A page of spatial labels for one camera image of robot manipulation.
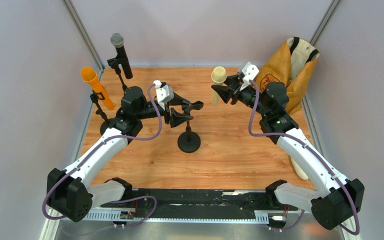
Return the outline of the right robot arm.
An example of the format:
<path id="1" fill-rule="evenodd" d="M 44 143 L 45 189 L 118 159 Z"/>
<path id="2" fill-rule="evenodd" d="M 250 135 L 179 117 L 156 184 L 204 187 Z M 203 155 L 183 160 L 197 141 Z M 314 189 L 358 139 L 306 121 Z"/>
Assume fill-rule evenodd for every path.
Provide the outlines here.
<path id="1" fill-rule="evenodd" d="M 254 116 L 261 115 L 261 137 L 268 137 L 283 149 L 308 176 L 314 190 L 295 186 L 286 180 L 277 180 L 268 187 L 266 205 L 278 209 L 282 205 L 297 207 L 312 213 L 325 229 L 340 226 L 352 235 L 360 233 L 358 212 L 361 210 L 365 187 L 359 179 L 350 180 L 333 167 L 306 138 L 299 125 L 286 111 L 289 102 L 287 90 L 281 82 L 270 82 L 260 92 L 252 80 L 239 75 L 229 76 L 227 85 L 211 88 L 224 103 L 242 102 L 252 109 L 248 132 L 252 131 Z"/>

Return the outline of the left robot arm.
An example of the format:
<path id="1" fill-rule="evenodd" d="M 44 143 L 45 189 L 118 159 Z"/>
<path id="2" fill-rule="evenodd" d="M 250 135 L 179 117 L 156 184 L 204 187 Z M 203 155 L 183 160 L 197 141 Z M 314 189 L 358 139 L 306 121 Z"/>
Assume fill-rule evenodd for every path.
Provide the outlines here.
<path id="1" fill-rule="evenodd" d="M 201 109 L 201 101 L 190 102 L 176 94 L 165 82 L 156 80 L 152 85 L 156 99 L 146 98 L 138 86 L 124 90 L 121 107 L 115 118 L 105 123 L 106 129 L 100 139 L 79 159 L 65 169 L 54 168 L 47 176 L 46 196 L 42 213 L 48 219 L 56 220 L 47 213 L 50 207 L 73 222 L 82 220 L 88 212 L 107 203 L 127 207 L 133 201 L 130 185 L 120 178 L 112 178 L 100 185 L 91 185 L 92 180 L 109 160 L 128 146 L 132 140 L 140 140 L 143 119 L 158 119 L 158 128 L 163 123 L 172 128 L 192 120 L 193 107 Z"/>

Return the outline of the cream microphone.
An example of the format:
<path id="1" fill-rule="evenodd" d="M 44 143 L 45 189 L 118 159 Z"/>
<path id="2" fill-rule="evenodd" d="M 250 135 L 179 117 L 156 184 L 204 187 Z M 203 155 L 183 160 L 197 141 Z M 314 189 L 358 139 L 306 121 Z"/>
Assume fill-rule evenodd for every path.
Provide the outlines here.
<path id="1" fill-rule="evenodd" d="M 217 66 L 213 69 L 211 73 L 211 80 L 213 82 L 213 85 L 221 86 L 226 79 L 227 79 L 227 71 L 224 67 Z M 213 106 L 217 106 L 219 103 L 219 99 L 220 99 L 220 96 L 215 91 L 213 91 L 211 104 Z"/>

